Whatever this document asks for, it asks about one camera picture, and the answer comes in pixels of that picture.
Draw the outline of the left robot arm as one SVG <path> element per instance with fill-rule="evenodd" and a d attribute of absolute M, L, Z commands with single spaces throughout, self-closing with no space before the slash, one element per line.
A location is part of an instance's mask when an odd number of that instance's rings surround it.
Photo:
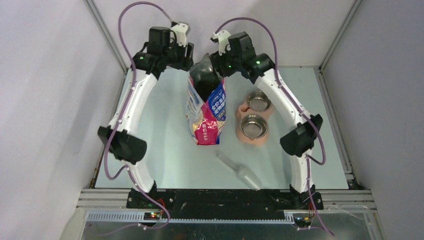
<path fill-rule="evenodd" d="M 149 94 L 166 68 L 188 71 L 194 64 L 194 44 L 188 42 L 190 27 L 178 22 L 172 27 L 154 26 L 149 29 L 148 41 L 131 59 L 127 72 L 129 80 L 125 98 L 108 126 L 100 126 L 97 134 L 106 150 L 122 161 L 129 172 L 134 189 L 141 192 L 138 201 L 145 208 L 153 208 L 158 194 L 152 191 L 155 181 L 143 158 L 147 142 L 136 136 L 140 117 Z"/>

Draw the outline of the clear plastic scoop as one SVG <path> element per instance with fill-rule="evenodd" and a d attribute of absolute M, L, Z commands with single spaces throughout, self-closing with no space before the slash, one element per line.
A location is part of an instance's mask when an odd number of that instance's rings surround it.
<path fill-rule="evenodd" d="M 245 164 L 237 163 L 225 155 L 222 151 L 217 150 L 216 156 L 228 168 L 230 168 L 235 176 L 251 190 L 259 191 L 262 189 L 262 182 L 254 171 Z"/>

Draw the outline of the pet food bag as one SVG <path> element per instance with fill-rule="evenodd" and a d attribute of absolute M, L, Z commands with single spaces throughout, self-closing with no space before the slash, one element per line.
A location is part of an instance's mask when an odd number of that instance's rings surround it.
<path fill-rule="evenodd" d="M 214 70 L 209 54 L 189 70 L 185 116 L 196 145 L 220 143 L 227 118 L 225 79 Z"/>

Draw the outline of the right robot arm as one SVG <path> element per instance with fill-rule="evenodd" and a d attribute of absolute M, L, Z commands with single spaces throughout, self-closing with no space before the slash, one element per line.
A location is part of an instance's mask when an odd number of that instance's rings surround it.
<path fill-rule="evenodd" d="M 323 118 L 311 114 L 283 81 L 274 61 L 266 53 L 256 53 L 252 39 L 246 32 L 231 34 L 226 30 L 210 38 L 218 50 L 209 57 L 214 71 L 221 77 L 239 72 L 259 88 L 284 119 L 289 133 L 280 138 L 282 149 L 289 155 L 292 179 L 291 204 L 304 209 L 311 202 L 307 192 L 313 185 L 308 173 L 307 158 L 312 154 Z"/>

